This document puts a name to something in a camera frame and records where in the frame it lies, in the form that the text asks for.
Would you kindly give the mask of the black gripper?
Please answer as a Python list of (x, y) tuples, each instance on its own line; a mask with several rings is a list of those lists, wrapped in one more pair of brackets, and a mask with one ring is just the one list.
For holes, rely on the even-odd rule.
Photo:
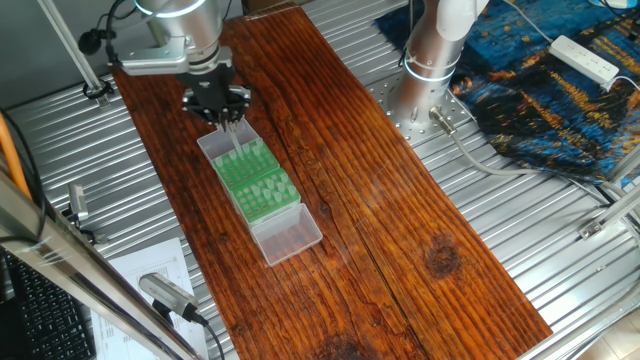
[(251, 104), (251, 90), (240, 85), (231, 85), (235, 78), (233, 67), (218, 65), (214, 70), (201, 75), (178, 74), (176, 78), (187, 86), (182, 95), (182, 108), (191, 112), (204, 123), (221, 125), (221, 112), (226, 106), (227, 125), (235, 132), (245, 118)]

